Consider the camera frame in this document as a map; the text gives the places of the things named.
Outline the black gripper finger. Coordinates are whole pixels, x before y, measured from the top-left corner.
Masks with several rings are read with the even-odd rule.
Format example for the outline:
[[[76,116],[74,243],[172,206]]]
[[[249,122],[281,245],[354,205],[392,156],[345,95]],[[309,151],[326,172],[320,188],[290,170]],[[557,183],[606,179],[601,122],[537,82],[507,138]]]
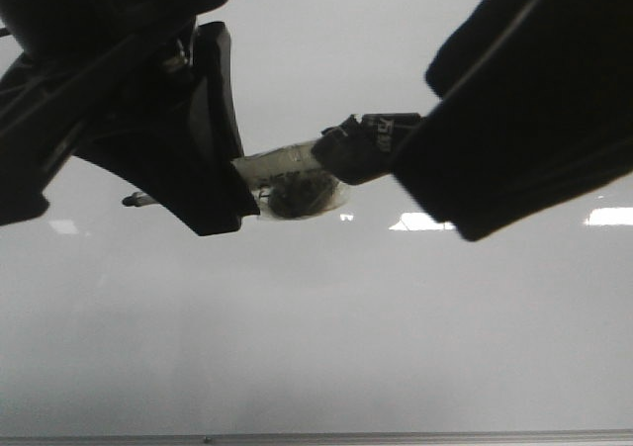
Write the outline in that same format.
[[[118,88],[76,156],[135,185],[200,236],[234,232],[259,210],[232,166],[243,155],[222,22],[189,26],[168,71],[161,53]]]
[[[632,170],[632,0],[482,0],[426,81],[391,169],[468,240]]]

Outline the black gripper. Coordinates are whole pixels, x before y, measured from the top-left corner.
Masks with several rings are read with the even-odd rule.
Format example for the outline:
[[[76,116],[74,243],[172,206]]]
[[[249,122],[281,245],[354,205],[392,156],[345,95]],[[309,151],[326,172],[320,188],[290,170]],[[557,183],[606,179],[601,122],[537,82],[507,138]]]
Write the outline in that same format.
[[[1,0],[1,21],[23,50],[1,78],[1,223],[41,217],[45,188],[72,155],[122,175],[97,143],[128,132],[163,81],[193,81],[190,70],[167,69],[167,50],[190,53],[196,17],[227,1]],[[175,19],[185,27],[153,57],[94,53]]]

